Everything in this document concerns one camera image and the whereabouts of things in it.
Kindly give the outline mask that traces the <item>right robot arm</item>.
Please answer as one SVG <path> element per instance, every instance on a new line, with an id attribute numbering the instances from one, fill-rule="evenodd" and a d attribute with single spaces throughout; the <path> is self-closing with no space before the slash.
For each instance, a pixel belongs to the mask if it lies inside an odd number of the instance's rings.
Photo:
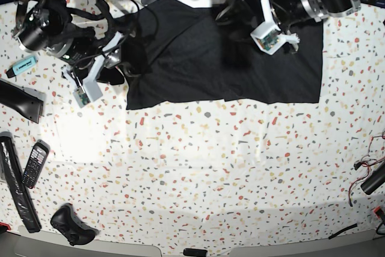
<path id="1" fill-rule="evenodd" d="M 70 8 L 66 0 L 12 0 L 17 3 L 13 37 L 25 52 L 46 51 L 66 65 L 80 107 L 102 97 L 101 71 L 113 62 L 109 55 L 124 40 L 105 0 L 95 0 L 99 14 Z"/>

